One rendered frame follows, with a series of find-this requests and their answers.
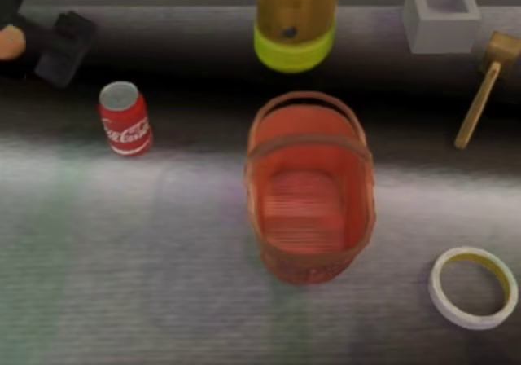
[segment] yellow container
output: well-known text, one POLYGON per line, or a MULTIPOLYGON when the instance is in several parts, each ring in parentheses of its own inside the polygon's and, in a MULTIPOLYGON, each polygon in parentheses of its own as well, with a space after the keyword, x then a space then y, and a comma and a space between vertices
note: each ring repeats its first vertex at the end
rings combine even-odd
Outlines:
POLYGON ((269 68, 301 73, 320 64, 335 39, 338 0, 257 0, 255 51, 269 68))

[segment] gray box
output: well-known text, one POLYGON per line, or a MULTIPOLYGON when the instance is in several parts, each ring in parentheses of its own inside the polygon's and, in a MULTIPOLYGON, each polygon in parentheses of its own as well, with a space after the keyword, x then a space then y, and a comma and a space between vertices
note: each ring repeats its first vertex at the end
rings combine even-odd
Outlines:
POLYGON ((481 26, 475 0, 405 0, 402 19, 413 54, 470 53, 481 26))

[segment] white tape ring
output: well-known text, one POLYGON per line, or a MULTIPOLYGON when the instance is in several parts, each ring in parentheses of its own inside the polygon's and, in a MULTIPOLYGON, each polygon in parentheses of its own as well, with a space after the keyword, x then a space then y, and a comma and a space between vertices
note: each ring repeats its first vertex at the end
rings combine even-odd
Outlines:
POLYGON ((429 280, 429 292, 432 302, 434 302, 438 311, 445 318, 460 327, 470 330, 489 330, 503 323, 514 311, 519 295, 518 284, 506 264, 495 255, 483 249, 471 247, 450 249, 436 260, 429 280), (505 305, 499 312, 487 316, 468 314, 450 302, 441 287, 441 271, 447 263, 455 261, 477 262, 490 270, 499 279, 505 292, 505 305))

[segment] yellow inner ring of tape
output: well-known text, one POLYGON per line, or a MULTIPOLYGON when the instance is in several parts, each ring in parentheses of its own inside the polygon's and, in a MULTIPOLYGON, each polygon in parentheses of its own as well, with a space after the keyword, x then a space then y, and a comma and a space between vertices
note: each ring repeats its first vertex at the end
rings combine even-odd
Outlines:
POLYGON ((505 292, 505 305, 510 298, 510 284, 508 283, 508 279, 506 278, 506 274, 501 270, 501 268, 486 257, 482 257, 481 255, 476 255, 474 253, 461 253, 459 255, 455 255, 451 257, 447 263, 449 262, 461 262, 461 261, 470 261, 479 263, 485 269, 491 271, 499 280, 499 283, 503 287, 503 292, 505 292))

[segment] red basket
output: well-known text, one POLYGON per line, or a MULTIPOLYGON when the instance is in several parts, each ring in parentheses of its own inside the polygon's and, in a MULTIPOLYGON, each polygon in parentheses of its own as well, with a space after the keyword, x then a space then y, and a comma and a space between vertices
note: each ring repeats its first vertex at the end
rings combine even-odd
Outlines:
POLYGON ((250 130, 245 184, 261 258, 284 281, 333 279, 370 240, 372 156, 336 98, 293 92, 267 103, 250 130))

